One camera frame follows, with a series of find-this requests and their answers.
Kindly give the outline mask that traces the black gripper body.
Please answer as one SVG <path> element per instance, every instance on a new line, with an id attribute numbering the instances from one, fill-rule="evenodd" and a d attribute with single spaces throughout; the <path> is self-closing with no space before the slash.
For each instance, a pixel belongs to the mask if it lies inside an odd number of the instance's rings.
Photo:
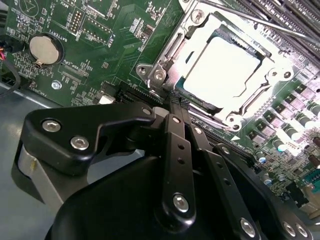
<path id="1" fill-rule="evenodd" d="M 72 195 L 58 211 L 50 240 L 225 240 L 219 198 L 204 170 L 184 187 L 188 211 L 178 210 L 178 191 L 165 193 L 163 168 L 143 157 Z"/>

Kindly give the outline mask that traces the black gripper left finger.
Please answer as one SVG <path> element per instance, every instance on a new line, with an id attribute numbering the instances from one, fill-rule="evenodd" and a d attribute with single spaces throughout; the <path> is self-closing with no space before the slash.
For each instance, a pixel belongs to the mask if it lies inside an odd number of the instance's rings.
<path id="1" fill-rule="evenodd" d="M 35 110 L 24 119 L 12 170 L 16 185 L 57 213 L 88 185 L 91 165 L 136 149 L 159 158 L 159 218 L 190 226 L 196 217 L 188 104 L 169 96 L 164 107 L 135 101 Z"/>

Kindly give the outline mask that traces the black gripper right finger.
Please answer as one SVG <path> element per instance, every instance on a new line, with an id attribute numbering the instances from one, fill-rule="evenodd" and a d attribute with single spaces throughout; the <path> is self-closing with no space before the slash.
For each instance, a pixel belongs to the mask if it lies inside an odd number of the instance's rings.
<path id="1" fill-rule="evenodd" d="M 311 240 L 313 234 L 297 215 L 260 180 L 246 161 L 225 144 L 211 146 L 205 132 L 192 124 L 189 101 L 180 99 L 192 145 L 203 160 L 217 192 L 219 228 L 226 240 Z"/>

